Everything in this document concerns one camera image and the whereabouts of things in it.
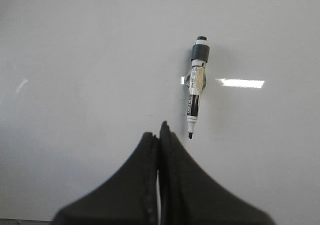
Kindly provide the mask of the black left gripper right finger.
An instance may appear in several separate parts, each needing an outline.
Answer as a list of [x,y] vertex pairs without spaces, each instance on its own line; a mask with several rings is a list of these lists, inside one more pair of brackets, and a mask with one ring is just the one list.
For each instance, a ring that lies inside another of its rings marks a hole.
[[273,225],[264,211],[212,179],[164,121],[159,133],[162,225]]

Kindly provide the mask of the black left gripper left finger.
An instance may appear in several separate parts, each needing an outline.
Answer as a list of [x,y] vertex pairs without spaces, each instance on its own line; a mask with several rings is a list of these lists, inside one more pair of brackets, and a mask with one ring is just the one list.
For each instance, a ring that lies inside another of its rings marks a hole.
[[145,132],[122,167],[101,186],[63,207],[53,225],[158,224],[156,136]]

